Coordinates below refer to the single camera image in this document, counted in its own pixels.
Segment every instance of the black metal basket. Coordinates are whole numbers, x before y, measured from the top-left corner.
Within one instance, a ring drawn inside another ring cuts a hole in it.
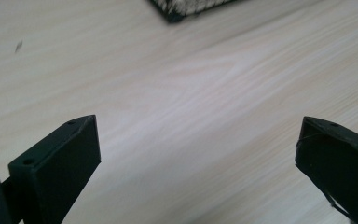
[[[169,23],[236,0],[149,0]]]

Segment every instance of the light wood grain surface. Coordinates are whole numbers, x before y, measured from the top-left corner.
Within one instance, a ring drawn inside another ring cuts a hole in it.
[[[304,116],[358,132],[358,0],[174,26],[145,0],[0,1],[0,179],[88,114],[103,162],[63,223],[348,223],[294,157]]]

